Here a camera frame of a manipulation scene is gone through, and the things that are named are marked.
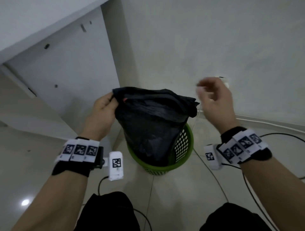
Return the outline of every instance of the black pants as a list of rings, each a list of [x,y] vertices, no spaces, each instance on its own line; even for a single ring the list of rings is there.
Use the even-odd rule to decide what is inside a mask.
[[[228,229],[234,231],[271,230],[258,214],[251,213],[238,205],[225,203],[208,217],[200,231]],[[140,226],[126,194],[113,192],[102,196],[93,194],[83,208],[74,230],[140,231]]]

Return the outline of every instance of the plastic bag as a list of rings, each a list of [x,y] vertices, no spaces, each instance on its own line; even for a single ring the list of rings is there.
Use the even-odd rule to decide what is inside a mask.
[[[199,103],[168,89],[122,87],[112,91],[119,103],[115,117],[131,149],[147,164],[167,166],[176,138],[188,117],[197,115]]]

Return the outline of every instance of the green trash bin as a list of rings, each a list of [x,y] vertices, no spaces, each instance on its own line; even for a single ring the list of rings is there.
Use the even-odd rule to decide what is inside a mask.
[[[193,147],[194,147],[194,137],[191,128],[186,124],[177,138],[175,147],[170,154],[169,165],[165,167],[157,167],[149,165],[142,160],[140,160],[133,152],[133,150],[127,144],[128,150],[132,158],[141,165],[145,171],[150,174],[159,176],[164,175],[170,170],[176,169],[184,164],[187,159],[190,157]]]

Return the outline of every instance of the hand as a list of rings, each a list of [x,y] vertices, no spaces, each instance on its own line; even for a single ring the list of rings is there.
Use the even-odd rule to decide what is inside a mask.
[[[220,78],[202,79],[197,84],[196,93],[201,100],[205,117],[220,134],[239,126],[233,109],[232,94]]]
[[[113,93],[110,92],[95,101],[92,113],[86,119],[79,136],[101,141],[109,133],[115,119],[114,111],[119,105],[115,98],[111,99],[112,96]]]

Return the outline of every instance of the forearm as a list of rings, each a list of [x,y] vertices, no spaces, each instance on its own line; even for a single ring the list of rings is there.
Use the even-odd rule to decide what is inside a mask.
[[[86,176],[71,171],[49,177],[12,231],[73,230],[87,181]]]
[[[305,184],[275,158],[240,165],[281,231],[305,230]]]

